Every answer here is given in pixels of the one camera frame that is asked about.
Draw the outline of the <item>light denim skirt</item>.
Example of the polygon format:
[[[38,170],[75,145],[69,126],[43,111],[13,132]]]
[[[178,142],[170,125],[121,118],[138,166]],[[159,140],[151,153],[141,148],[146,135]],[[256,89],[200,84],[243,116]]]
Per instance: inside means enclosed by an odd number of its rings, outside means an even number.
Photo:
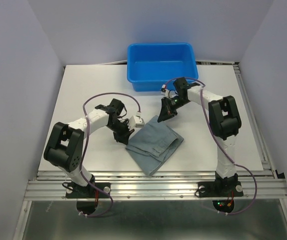
[[[163,121],[158,122],[155,115],[128,141],[125,149],[142,172],[152,176],[183,141],[184,138]]]

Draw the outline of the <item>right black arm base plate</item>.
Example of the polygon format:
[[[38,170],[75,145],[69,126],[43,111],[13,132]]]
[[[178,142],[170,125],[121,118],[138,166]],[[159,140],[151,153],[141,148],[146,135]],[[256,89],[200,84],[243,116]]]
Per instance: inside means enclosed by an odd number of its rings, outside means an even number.
[[[200,181],[197,183],[197,189],[194,195],[197,198],[228,198],[228,197],[243,197],[244,192],[237,191],[236,186],[240,185],[238,181],[236,183],[230,183],[228,185],[221,184],[216,181]]]

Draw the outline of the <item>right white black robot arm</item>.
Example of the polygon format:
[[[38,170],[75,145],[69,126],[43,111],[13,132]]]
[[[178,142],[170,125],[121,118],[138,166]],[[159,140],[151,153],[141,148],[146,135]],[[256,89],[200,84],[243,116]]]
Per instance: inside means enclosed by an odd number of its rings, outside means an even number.
[[[206,124],[217,146],[215,179],[198,182],[195,195],[198,198],[243,196],[233,160],[236,137],[242,126],[235,98],[212,93],[199,80],[189,83],[185,77],[180,77],[170,82],[175,88],[175,96],[171,96],[166,83],[162,85],[161,92],[165,96],[161,99],[157,121],[172,119],[178,114],[179,108],[188,103],[196,103],[202,107]]]

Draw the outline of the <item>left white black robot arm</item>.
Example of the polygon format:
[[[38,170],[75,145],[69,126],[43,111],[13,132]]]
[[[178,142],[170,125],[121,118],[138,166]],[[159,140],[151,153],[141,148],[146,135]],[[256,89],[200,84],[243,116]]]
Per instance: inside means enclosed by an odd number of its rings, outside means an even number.
[[[66,197],[91,198],[100,195],[108,198],[105,185],[95,186],[95,177],[83,166],[84,142],[87,137],[100,128],[107,127],[113,132],[113,137],[118,143],[128,144],[134,132],[129,127],[129,120],[121,119],[125,105],[117,99],[112,99],[109,105],[96,106],[86,117],[79,118],[71,123],[57,122],[50,133],[43,158],[53,166],[61,169],[71,182],[62,186],[66,189]]]

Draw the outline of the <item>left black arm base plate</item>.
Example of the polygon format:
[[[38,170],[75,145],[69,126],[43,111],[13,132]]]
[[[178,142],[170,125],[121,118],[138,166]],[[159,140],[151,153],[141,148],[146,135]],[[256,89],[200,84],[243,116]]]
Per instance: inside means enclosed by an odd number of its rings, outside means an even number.
[[[80,186],[74,182],[63,182],[62,186],[65,188],[65,197],[67,199],[108,199],[109,197],[102,192],[95,190],[90,185]]]

